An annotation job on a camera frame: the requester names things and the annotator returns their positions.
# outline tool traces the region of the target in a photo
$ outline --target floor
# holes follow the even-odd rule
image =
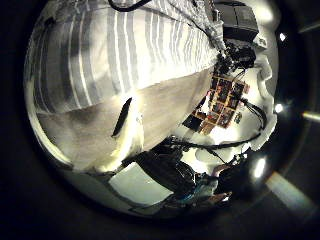
[[[136,92],[144,130],[143,150],[169,136],[197,106],[210,86],[209,74],[207,69]],[[48,138],[72,160],[75,169],[85,170],[115,149],[117,143],[111,135],[121,108],[121,100],[113,98],[65,114],[38,114],[38,118]]]

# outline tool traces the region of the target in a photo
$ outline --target black device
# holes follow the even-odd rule
[[[237,39],[252,43],[259,33],[258,24],[251,7],[238,1],[215,1],[224,22],[225,39]]]

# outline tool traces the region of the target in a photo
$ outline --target electrical wire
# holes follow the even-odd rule
[[[147,4],[148,2],[151,2],[151,1],[152,0],[141,0],[141,1],[133,4],[130,7],[119,7],[113,2],[113,0],[108,0],[110,6],[114,10],[116,10],[118,12],[132,12],[132,11],[137,10],[138,8],[142,7],[143,5],[145,5],[145,4]]]

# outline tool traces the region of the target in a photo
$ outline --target cloth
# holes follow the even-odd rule
[[[213,66],[222,22],[209,21],[204,1],[195,2],[157,0],[120,13],[104,0],[49,1],[25,65],[37,113],[83,109]]]

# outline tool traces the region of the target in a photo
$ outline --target ceiling light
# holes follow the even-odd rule
[[[287,36],[284,33],[280,33],[280,40],[283,42],[286,40]]]
[[[282,104],[277,104],[274,108],[274,110],[276,111],[276,113],[281,113],[283,111],[283,105]]]
[[[265,158],[259,159],[257,162],[256,168],[254,170],[253,176],[255,178],[260,178],[263,174],[265,166],[266,166],[266,159]]]

